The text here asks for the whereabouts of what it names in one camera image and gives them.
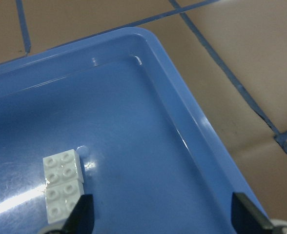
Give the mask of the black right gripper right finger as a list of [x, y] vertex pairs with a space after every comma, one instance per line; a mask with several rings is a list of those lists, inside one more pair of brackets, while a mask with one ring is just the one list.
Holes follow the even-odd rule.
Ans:
[[231, 224], [237, 234], [271, 234], [274, 226], [245, 193], [233, 193]]

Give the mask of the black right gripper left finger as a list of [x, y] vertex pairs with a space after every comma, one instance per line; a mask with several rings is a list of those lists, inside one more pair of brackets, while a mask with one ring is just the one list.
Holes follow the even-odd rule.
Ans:
[[63, 224], [61, 234], [91, 234], [94, 230], [93, 195], [81, 195], [71, 214]]

